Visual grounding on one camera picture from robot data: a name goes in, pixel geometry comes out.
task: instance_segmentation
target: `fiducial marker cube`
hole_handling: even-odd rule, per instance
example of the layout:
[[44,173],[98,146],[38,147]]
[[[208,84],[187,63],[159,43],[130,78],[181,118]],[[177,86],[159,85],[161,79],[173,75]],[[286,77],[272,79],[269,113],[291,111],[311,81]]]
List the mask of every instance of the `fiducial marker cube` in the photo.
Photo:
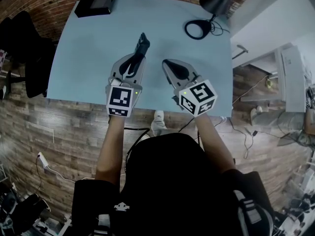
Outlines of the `fiducial marker cube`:
[[107,113],[112,116],[129,117],[132,110],[133,88],[111,86],[107,99]]
[[194,117],[214,107],[218,95],[209,80],[199,82],[179,92],[179,104]]

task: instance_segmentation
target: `human arm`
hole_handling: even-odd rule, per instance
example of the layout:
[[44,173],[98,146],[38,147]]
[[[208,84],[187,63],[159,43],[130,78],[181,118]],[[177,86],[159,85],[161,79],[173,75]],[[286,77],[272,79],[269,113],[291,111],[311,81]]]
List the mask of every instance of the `human arm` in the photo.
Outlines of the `human arm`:
[[195,118],[201,137],[203,149],[210,161],[220,173],[235,169],[235,164],[230,151],[222,141],[206,113]]
[[304,131],[305,133],[309,135],[315,135],[315,125],[314,122],[314,110],[313,109],[307,109],[305,118],[304,118]]
[[95,180],[119,185],[123,162],[125,118],[111,116],[96,166]]

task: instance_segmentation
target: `white wire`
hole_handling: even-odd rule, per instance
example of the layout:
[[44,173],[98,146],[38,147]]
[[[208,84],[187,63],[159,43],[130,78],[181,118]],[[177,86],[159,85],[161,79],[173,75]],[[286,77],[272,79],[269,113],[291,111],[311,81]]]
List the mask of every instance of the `white wire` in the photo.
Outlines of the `white wire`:
[[70,181],[70,182],[73,182],[73,183],[75,183],[75,181],[72,181],[72,180],[70,180],[70,179],[66,179],[66,178],[64,178],[58,171],[54,171],[54,170],[52,170],[52,169],[50,169],[52,172],[55,172],[55,173],[57,173],[59,176],[61,176],[64,180],[67,180],[67,181]]
[[260,81],[258,81],[256,83],[255,86],[251,87],[248,91],[246,91],[245,93],[243,93],[240,97],[238,97],[235,101],[233,101],[232,105],[234,105],[235,102],[237,102],[241,97],[243,97],[245,94],[247,94],[250,90],[252,90],[253,88],[255,88],[260,82],[262,82],[265,78],[267,78],[269,75],[266,75],[265,77],[263,77]]
[[84,180],[84,179],[95,179],[95,178],[94,177],[84,177],[81,180]]

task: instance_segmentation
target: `electrical cable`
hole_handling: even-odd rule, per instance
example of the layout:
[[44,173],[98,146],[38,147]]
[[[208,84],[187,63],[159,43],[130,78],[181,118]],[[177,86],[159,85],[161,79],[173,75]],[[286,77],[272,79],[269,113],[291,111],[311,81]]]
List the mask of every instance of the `electrical cable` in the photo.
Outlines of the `electrical cable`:
[[[220,30],[222,30],[222,33],[220,33],[220,34],[214,34],[214,32],[216,31],[217,27],[216,27],[213,23],[216,23],[216,24],[219,26]],[[223,35],[224,31],[230,33],[229,30],[223,29],[222,26],[221,26],[217,21],[215,21],[215,20],[212,20],[212,25],[211,25],[211,27],[212,27],[212,28],[211,28],[211,30],[210,30],[210,33],[211,33],[212,35],[214,35],[214,36],[221,36],[221,35]]]
[[37,190],[36,190],[36,192],[35,192],[35,193],[37,193],[37,192],[38,192],[38,190],[39,190],[39,189],[40,189],[40,187],[41,187],[41,177],[40,177],[40,174],[39,174],[39,171],[38,171],[38,166],[37,166],[37,160],[38,160],[38,158],[39,158],[39,155],[38,155],[38,156],[37,156],[37,158],[36,158],[35,165],[36,165],[37,174],[38,174],[39,179],[40,179],[40,184],[39,184],[39,187],[37,188]]
[[[220,125],[222,122],[223,122],[223,119],[221,119],[221,121],[218,124],[216,124],[215,127]],[[200,137],[200,135],[199,135],[199,131],[198,131],[197,132],[197,138],[194,139],[194,141],[196,141],[198,139],[198,144],[200,145],[199,137]]]
[[251,91],[253,88],[255,88],[260,82],[262,82],[265,78],[267,78],[269,75],[266,75],[263,77],[260,81],[258,81],[255,86],[251,87],[249,90],[247,90],[245,93],[243,93],[241,96],[239,96],[235,101],[233,101],[232,105],[234,105],[235,102],[237,102],[240,98],[242,98],[245,94],[247,94],[249,91]]
[[245,148],[246,148],[246,151],[244,152],[243,158],[244,158],[244,159],[247,159],[248,154],[249,154],[249,149],[250,149],[250,148],[253,146],[253,144],[254,144],[254,137],[251,135],[251,137],[252,137],[252,144],[251,144],[250,147],[247,147],[247,146],[246,146],[247,135],[246,135],[244,132],[242,132],[241,130],[238,130],[238,129],[236,129],[236,128],[234,127],[231,118],[229,118],[229,121],[230,121],[230,123],[231,123],[231,125],[232,125],[232,128],[233,128],[235,131],[238,131],[238,132],[242,133],[243,135],[245,135],[244,146],[245,146]]
[[184,127],[182,127],[178,133],[180,133],[184,128],[186,128],[192,121],[193,121],[194,118],[192,118]]
[[55,172],[55,173],[57,173],[59,176],[61,176],[64,180],[67,180],[67,181],[70,181],[70,182],[73,182],[73,183],[75,183],[75,181],[73,181],[73,180],[70,180],[70,179],[66,179],[66,178],[64,178],[58,171],[54,171],[54,170],[52,170],[49,166],[46,166],[49,170],[51,170],[52,172]]
[[197,138],[198,138],[198,145],[200,146],[200,136],[199,136],[199,131],[197,132]]

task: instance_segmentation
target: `black office chair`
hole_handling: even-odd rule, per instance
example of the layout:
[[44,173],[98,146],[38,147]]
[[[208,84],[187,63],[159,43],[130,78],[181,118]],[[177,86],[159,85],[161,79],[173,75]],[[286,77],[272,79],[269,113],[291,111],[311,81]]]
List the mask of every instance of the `black office chair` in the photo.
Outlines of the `black office chair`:
[[55,45],[49,38],[42,38],[36,31],[29,13],[22,11],[13,19],[6,18],[0,24],[0,49],[25,63],[25,77],[11,78],[8,73],[8,91],[10,85],[25,81],[29,98],[43,94],[46,97],[49,76],[55,56]]

